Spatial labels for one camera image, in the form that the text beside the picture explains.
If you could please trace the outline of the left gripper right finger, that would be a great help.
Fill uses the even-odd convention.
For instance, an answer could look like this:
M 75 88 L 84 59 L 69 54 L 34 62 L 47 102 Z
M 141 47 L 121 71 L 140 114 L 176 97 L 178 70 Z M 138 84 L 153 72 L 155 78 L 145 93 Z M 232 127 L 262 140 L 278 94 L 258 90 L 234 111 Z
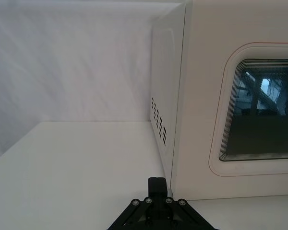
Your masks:
M 175 201 L 169 197 L 166 180 L 162 177 L 157 179 L 157 222 L 163 230 L 214 229 L 186 200 Z

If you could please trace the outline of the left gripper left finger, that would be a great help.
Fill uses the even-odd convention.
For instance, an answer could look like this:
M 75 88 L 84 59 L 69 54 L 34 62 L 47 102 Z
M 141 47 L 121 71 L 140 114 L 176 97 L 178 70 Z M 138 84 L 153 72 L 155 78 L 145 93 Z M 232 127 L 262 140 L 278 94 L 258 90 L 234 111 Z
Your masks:
M 158 178 L 148 178 L 148 197 L 144 200 L 133 199 L 110 225 L 108 230 L 118 230 L 122 227 L 128 227 L 137 223 L 143 215 L 146 215 L 146 211 L 154 204 L 157 189 Z

